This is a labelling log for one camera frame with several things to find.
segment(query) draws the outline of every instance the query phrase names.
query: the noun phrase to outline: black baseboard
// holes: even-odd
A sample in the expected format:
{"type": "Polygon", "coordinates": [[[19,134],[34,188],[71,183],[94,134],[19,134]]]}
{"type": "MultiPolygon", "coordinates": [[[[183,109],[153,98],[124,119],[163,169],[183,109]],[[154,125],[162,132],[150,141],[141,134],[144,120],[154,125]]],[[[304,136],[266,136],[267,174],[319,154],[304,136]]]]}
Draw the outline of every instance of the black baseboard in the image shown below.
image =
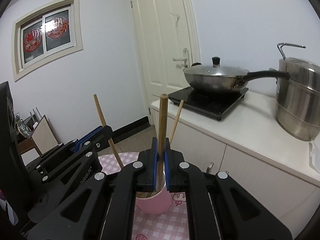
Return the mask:
{"type": "MultiPolygon", "coordinates": [[[[151,125],[149,123],[149,119],[147,116],[145,116],[135,122],[129,123],[126,126],[121,127],[119,129],[113,131],[112,140],[116,144],[118,142],[123,141],[124,139],[129,138],[130,136],[132,136],[138,132],[141,132],[142,130],[144,130],[150,126],[151,125]]],[[[108,147],[110,147],[110,145],[107,142],[104,145],[104,147],[101,147],[101,149],[99,149],[99,150],[101,151],[101,150],[106,149],[108,147]]]]}

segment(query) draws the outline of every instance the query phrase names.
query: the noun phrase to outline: chopstick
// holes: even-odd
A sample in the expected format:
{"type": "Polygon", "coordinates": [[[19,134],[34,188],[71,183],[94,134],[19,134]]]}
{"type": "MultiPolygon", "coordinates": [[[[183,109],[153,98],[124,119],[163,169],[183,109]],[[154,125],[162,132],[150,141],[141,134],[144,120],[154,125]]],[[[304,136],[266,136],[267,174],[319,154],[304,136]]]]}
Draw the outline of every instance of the chopstick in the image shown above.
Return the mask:
{"type": "MultiPolygon", "coordinates": [[[[99,117],[100,117],[101,124],[102,124],[102,126],[106,126],[106,125],[107,125],[107,124],[106,124],[106,120],[104,119],[104,116],[103,116],[103,113],[102,113],[102,110],[101,110],[101,107],[100,107],[100,103],[99,103],[97,94],[94,94],[93,97],[94,97],[94,101],[95,101],[95,103],[96,103],[96,107],[97,107],[98,115],[99,115],[99,117]]],[[[110,138],[110,139],[108,140],[108,143],[110,144],[111,149],[112,149],[112,152],[113,152],[113,154],[115,155],[116,160],[117,160],[120,168],[122,169],[122,168],[124,167],[124,165],[123,165],[123,163],[122,163],[122,161],[121,161],[121,158],[120,158],[120,156],[119,156],[119,154],[118,154],[118,152],[117,152],[117,150],[116,150],[116,147],[115,147],[115,144],[113,143],[112,138],[110,138]]]]}
{"type": "Polygon", "coordinates": [[[176,116],[176,119],[174,120],[174,123],[173,123],[173,127],[172,127],[170,138],[169,138],[170,145],[172,143],[174,132],[176,131],[176,128],[177,128],[177,124],[178,124],[178,121],[179,121],[179,118],[180,118],[183,102],[184,102],[183,100],[180,101],[180,105],[179,105],[179,109],[178,109],[178,112],[177,112],[177,116],[176,116]]]}
{"type": "Polygon", "coordinates": [[[168,118],[168,95],[162,94],[160,96],[160,110],[159,110],[159,132],[158,132],[158,160],[157,160],[157,177],[156,177],[156,191],[162,189],[160,184],[163,176],[164,165],[164,151],[165,138],[167,133],[167,118],[168,118]]]}

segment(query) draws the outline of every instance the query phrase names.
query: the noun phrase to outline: tablecloth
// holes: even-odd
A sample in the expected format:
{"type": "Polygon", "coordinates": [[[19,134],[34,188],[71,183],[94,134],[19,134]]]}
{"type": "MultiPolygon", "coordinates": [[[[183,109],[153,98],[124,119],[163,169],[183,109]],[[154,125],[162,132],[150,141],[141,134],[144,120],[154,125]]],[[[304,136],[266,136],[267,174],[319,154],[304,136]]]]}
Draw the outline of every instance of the tablecloth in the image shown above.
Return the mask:
{"type": "MultiPolygon", "coordinates": [[[[119,153],[124,165],[138,159],[135,152],[119,153]]],[[[114,155],[99,157],[102,171],[111,174],[120,171],[114,155]]],[[[132,240],[189,240],[186,196],[183,192],[172,193],[172,205],[166,213],[149,215],[135,206],[132,240]]]]}

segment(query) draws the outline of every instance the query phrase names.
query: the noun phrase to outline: blue gripper pad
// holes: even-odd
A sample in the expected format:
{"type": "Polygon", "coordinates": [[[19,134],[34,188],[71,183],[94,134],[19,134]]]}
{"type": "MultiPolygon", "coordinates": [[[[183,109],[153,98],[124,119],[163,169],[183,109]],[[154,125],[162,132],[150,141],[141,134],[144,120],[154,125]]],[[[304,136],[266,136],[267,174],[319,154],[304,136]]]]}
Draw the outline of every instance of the blue gripper pad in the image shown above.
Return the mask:
{"type": "Polygon", "coordinates": [[[152,176],[153,191],[156,191],[157,159],[158,159],[158,139],[156,139],[154,153],[153,153],[153,176],[152,176]]]}
{"type": "Polygon", "coordinates": [[[80,140],[77,141],[75,145],[75,149],[73,150],[73,153],[77,152],[80,149],[80,146],[86,142],[91,136],[95,135],[97,132],[99,132],[103,126],[99,126],[96,129],[94,129],[92,132],[88,133],[86,136],[82,137],[80,140]]]}
{"type": "Polygon", "coordinates": [[[169,158],[167,151],[168,144],[165,145],[164,152],[164,174],[165,174],[165,184],[167,186],[167,191],[170,191],[170,169],[169,169],[169,158]]]}

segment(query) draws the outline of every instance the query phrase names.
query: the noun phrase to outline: white wall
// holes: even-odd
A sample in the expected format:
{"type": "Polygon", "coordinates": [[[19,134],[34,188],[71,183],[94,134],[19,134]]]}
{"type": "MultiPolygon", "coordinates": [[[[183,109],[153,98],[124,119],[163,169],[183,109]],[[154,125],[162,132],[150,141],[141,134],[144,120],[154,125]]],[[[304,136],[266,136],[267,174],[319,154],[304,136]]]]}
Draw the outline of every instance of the white wall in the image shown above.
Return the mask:
{"type": "Polygon", "coordinates": [[[14,82],[12,23],[52,0],[19,0],[0,19],[0,82],[9,81],[15,112],[36,106],[50,119],[59,142],[81,138],[100,125],[98,95],[113,130],[146,116],[129,0],[80,0],[84,50],[38,68],[14,82]]]}
{"type": "MultiPolygon", "coordinates": [[[[202,63],[221,63],[249,71],[278,69],[279,42],[303,44],[284,48],[287,57],[320,65],[320,20],[308,0],[192,0],[202,63]]],[[[250,81],[251,91],[274,96],[272,78],[250,81]]]]}

